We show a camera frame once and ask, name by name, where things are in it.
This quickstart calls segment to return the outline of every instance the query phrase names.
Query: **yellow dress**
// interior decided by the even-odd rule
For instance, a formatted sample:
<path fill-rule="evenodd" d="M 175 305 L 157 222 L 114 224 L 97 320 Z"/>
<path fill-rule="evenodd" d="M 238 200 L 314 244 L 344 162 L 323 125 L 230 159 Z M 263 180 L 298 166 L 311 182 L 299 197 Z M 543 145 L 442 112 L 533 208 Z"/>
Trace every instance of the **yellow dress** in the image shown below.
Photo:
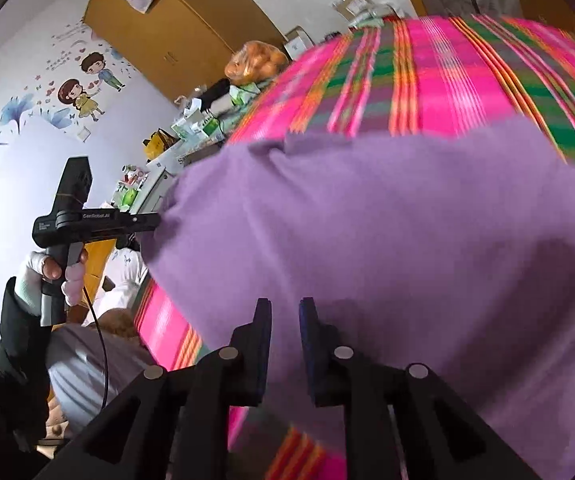
<path fill-rule="evenodd" d="M 99 108 L 99 104 L 95 100 L 90 99 L 87 94 L 83 93 L 74 101 L 74 107 L 79 110 L 79 117 L 87 117 Z"/>

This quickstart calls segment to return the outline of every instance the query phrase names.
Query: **purple cloth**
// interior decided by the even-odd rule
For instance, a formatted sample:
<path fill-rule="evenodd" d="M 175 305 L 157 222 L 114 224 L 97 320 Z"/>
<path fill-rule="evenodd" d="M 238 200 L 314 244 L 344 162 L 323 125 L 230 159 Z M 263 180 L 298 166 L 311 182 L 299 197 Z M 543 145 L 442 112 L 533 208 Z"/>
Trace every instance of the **purple cloth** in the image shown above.
<path fill-rule="evenodd" d="M 292 136 L 182 174 L 143 241 L 209 348 L 272 300 L 264 405 L 343 449 L 305 387 L 298 303 L 395 367 L 424 362 L 544 479 L 575 473 L 575 167 L 528 120 L 458 140 Z"/>

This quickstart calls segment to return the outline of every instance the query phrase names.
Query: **cartoon boy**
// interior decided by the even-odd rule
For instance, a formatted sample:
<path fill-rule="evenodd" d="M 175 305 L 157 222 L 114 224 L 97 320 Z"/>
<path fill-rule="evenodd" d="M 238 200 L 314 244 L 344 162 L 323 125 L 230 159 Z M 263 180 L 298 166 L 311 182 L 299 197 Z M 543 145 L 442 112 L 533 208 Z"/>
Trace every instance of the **cartoon boy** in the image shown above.
<path fill-rule="evenodd" d="M 119 92 L 125 86 L 121 81 L 114 77 L 114 74 L 109 68 L 105 68 L 105 59 L 100 52 L 93 52 L 84 57 L 81 62 L 81 70 L 90 75 L 99 75 L 101 81 L 105 81 L 112 88 L 116 88 Z"/>
<path fill-rule="evenodd" d="M 92 116 L 92 119 L 96 122 L 98 118 L 94 115 L 95 112 L 103 115 L 105 112 L 99 108 L 99 104 L 90 99 L 90 96 L 84 92 L 84 88 L 81 86 L 76 79 L 68 79 L 65 83 L 61 85 L 58 89 L 58 100 L 65 105 L 74 105 L 74 108 L 79 110 L 79 117 L 84 118 L 87 116 Z"/>

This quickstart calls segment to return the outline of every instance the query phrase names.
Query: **white glove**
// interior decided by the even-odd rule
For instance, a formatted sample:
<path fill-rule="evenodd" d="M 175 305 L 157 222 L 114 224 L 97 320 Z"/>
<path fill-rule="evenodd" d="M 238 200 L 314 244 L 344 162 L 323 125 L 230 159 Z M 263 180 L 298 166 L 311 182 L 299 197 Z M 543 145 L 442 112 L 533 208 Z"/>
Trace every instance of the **white glove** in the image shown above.
<path fill-rule="evenodd" d="M 81 301 L 85 260 L 87 260 L 87 251 L 83 250 L 79 261 L 66 269 L 66 281 L 61 286 L 61 290 L 69 306 Z M 37 317 L 41 315 L 41 282 L 44 276 L 50 280 L 56 280 L 61 276 L 61 268 L 47 254 L 32 251 L 21 264 L 14 285 L 14 294 L 19 306 L 28 314 Z"/>

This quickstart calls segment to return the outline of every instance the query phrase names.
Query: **striped bedspread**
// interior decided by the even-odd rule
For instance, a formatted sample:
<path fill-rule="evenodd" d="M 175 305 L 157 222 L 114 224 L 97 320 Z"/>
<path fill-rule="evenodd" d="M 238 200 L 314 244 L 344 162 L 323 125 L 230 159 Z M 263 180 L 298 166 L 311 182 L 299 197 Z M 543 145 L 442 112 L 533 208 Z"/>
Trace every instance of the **striped bedspread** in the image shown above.
<path fill-rule="evenodd" d="M 230 142 L 306 131 L 457 137 L 515 113 L 531 118 L 553 149 L 575 161 L 570 35 L 510 18 L 421 18 L 310 49 L 257 99 Z M 156 284 L 149 286 L 151 298 L 137 317 L 143 340 L 170 370 L 193 364 L 207 351 L 200 336 Z M 344 478 L 344 461 L 307 436 L 267 414 L 242 424 L 244 415 L 232 413 L 230 449 L 245 478 Z"/>

